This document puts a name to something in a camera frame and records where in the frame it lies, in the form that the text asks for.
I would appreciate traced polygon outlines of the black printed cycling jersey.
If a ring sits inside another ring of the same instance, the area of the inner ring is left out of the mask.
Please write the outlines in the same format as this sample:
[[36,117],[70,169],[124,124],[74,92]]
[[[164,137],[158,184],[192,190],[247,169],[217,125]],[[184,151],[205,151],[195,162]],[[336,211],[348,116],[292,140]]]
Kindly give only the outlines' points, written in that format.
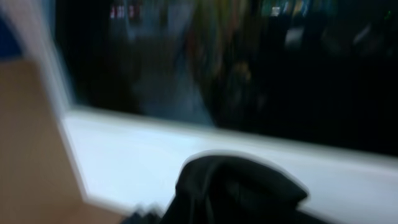
[[283,173],[236,156],[210,155],[183,167],[163,216],[133,213],[122,224],[322,224],[301,212],[308,193]]

